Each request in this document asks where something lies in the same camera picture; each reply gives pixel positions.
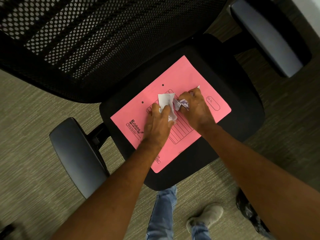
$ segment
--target sneaker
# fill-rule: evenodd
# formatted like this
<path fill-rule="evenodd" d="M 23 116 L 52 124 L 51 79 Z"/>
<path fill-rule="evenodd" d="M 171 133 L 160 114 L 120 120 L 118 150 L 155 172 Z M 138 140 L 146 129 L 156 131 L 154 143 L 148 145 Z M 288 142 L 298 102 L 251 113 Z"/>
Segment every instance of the sneaker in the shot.
<path fill-rule="evenodd" d="M 204 223 L 206 227 L 212 226 L 212 224 L 216 223 L 223 214 L 223 208 L 219 204 L 210 204 L 205 207 L 202 214 L 198 217 L 191 217 L 186 222 L 186 228 L 189 233 L 191 233 L 191 229 L 193 226 L 197 225 L 197 223 Z"/>

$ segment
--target blue jeans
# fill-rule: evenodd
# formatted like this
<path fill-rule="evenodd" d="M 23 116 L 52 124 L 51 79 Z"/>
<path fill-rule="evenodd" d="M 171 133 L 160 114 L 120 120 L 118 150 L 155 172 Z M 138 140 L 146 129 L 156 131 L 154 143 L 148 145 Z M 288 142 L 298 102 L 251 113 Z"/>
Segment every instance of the blue jeans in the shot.
<path fill-rule="evenodd" d="M 151 213 L 146 240 L 172 240 L 173 212 L 177 204 L 177 187 L 158 191 L 153 211 Z M 200 223 L 192 227 L 192 240 L 211 240 L 207 227 Z"/>

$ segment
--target person's right arm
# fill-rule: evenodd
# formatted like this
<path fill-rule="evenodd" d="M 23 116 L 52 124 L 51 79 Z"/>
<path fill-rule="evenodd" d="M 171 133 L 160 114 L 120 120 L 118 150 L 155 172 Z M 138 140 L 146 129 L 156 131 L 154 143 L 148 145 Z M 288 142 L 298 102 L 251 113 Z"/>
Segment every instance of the person's right arm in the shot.
<path fill-rule="evenodd" d="M 217 125 L 198 88 L 181 112 L 208 141 L 276 239 L 320 239 L 320 193 Z"/>

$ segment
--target mesh backrest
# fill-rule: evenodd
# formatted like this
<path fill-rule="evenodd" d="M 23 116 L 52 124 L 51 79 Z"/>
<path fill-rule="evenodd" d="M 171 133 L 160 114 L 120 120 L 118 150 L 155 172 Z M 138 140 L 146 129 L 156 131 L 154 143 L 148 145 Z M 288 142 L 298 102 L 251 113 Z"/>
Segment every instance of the mesh backrest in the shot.
<path fill-rule="evenodd" d="M 0 0 L 0 30 L 10 37 L 2 34 L 1 45 L 15 46 L 34 63 L 28 70 L 23 60 L 10 62 L 9 53 L 0 62 L 3 69 L 58 96 L 100 102 L 153 56 L 204 31 L 225 2 Z"/>

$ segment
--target person's left hand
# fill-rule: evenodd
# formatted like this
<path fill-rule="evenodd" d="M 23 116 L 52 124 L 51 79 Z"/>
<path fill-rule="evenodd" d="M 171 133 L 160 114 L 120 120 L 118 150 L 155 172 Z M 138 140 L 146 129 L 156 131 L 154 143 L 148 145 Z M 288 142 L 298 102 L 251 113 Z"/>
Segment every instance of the person's left hand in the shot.
<path fill-rule="evenodd" d="M 169 137 L 174 121 L 168 122 L 170 106 L 166 105 L 163 108 L 162 113 L 159 112 L 159 109 L 160 106 L 158 104 L 152 105 L 152 109 L 148 114 L 148 118 L 144 126 L 143 141 L 149 141 L 150 143 L 162 148 Z"/>

